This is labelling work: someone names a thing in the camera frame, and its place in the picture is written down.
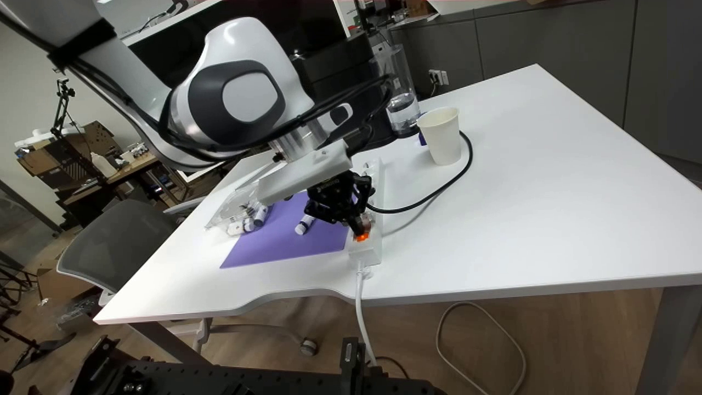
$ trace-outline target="purple mat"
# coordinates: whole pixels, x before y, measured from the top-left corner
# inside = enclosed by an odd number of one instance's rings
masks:
[[[306,235],[296,235],[293,225],[305,215],[306,193],[272,206],[263,229],[244,235],[227,252],[221,267],[268,264],[306,255],[345,249],[346,225],[314,221]]]

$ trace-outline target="floor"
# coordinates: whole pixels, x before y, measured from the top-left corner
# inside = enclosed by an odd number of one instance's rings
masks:
[[[52,240],[52,230],[0,191],[0,249],[29,264]]]
[[[52,260],[72,235],[61,235],[47,245],[31,267],[42,269],[42,287],[48,295],[47,305],[38,305],[38,293],[22,300],[22,313],[8,321],[38,340],[61,337],[54,317],[64,305],[81,293],[86,282],[54,275]],[[529,374],[523,393],[537,395],[625,395],[633,393],[638,370],[645,357],[652,317],[659,303],[655,289],[577,293],[550,298],[515,298],[482,303],[525,347],[529,357]],[[452,372],[435,351],[435,332],[447,305],[404,305],[404,306],[368,306],[366,321],[381,355],[398,357],[412,378],[429,380],[446,393],[471,395],[457,372]],[[336,298],[300,298],[258,306],[245,315],[254,323],[288,325],[298,334],[321,340],[321,353],[305,357],[298,347],[282,334],[238,328],[235,334],[217,334],[203,349],[215,364],[225,366],[262,366],[288,370],[337,370],[340,340],[357,336],[353,310]],[[168,359],[159,349],[152,347],[130,326],[95,326],[72,337],[66,347],[47,359],[23,366],[16,372],[17,395],[31,383],[42,393],[61,393],[76,374],[81,359],[98,342],[101,336],[121,337],[121,349],[132,355],[152,355]],[[474,310],[457,310],[447,321],[442,345],[447,355],[489,393],[506,393],[520,370],[520,359],[501,332],[495,332]],[[0,369],[8,369],[22,353],[17,342],[0,342]],[[689,351],[675,395],[702,393],[702,332]]]

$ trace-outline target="paper cup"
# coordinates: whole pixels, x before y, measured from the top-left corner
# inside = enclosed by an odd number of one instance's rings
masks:
[[[442,167],[460,157],[459,110],[436,108],[417,119],[433,159]]]

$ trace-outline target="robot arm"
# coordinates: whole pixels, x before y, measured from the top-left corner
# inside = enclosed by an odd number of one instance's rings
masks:
[[[353,188],[355,178],[349,178],[345,143],[323,146],[328,130],[345,123],[351,110],[340,106],[342,117],[314,111],[291,61],[258,20],[238,18],[212,28],[197,65],[172,91],[115,33],[95,40],[91,28],[106,22],[91,0],[0,4],[2,20],[48,50],[50,58],[68,49],[72,56],[60,65],[121,110],[172,165],[206,167],[220,157],[272,146],[288,165],[258,182],[258,201],[272,203],[310,188],[310,196],[324,197],[310,203],[311,210],[323,220],[349,223],[355,235],[365,233],[357,221],[361,208],[349,210],[349,203],[357,201],[351,191],[359,188]],[[345,197],[328,193],[340,182],[349,191]]]

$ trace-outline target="white table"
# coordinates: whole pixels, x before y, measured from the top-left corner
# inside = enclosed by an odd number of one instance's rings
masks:
[[[702,193],[539,65],[423,108],[447,102],[459,106],[460,130],[474,141],[474,167],[423,218],[383,240],[365,300],[670,287],[640,381],[640,393],[665,393],[702,306],[698,287],[681,287],[702,282]],[[415,139],[361,156],[387,162],[387,206],[415,201],[460,169],[433,167]],[[220,269],[236,240],[203,223],[242,174],[203,199],[97,323],[231,315],[290,295],[353,298],[345,255]],[[388,218],[387,230],[401,221]]]

